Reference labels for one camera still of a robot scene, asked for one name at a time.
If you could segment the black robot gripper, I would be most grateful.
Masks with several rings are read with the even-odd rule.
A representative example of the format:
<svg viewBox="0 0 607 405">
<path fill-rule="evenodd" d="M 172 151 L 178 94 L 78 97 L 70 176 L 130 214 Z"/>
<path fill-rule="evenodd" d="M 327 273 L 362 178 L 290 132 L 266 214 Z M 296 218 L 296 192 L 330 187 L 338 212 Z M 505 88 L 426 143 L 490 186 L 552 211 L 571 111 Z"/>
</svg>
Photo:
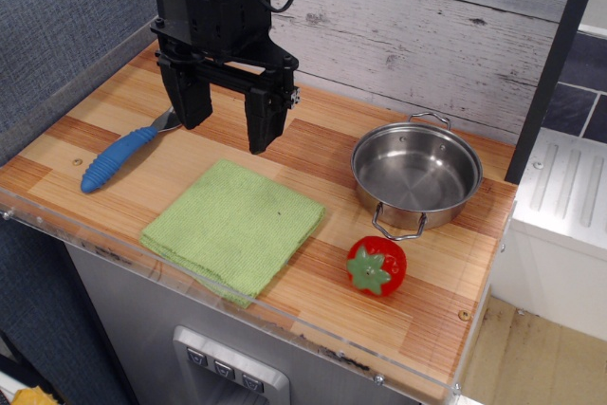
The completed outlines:
<svg viewBox="0 0 607 405">
<path fill-rule="evenodd" d="M 245 96 L 248 144 L 263 153 L 295 105 L 298 60 L 273 43 L 271 0 L 156 0 L 157 63 L 176 115 L 192 130 L 212 114 L 216 84 Z"/>
</svg>

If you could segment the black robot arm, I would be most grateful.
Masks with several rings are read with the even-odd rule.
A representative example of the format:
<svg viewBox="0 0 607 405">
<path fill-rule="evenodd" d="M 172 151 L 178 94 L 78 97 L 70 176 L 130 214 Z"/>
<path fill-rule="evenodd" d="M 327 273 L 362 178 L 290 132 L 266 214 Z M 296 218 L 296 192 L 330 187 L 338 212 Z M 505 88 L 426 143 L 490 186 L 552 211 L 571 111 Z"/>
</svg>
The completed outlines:
<svg viewBox="0 0 607 405">
<path fill-rule="evenodd" d="M 263 153 L 300 99 L 298 60 L 270 38 L 270 0 L 156 0 L 157 62 L 176 115 L 193 129 L 212 114 L 213 85 L 245 97 L 249 149 Z"/>
</svg>

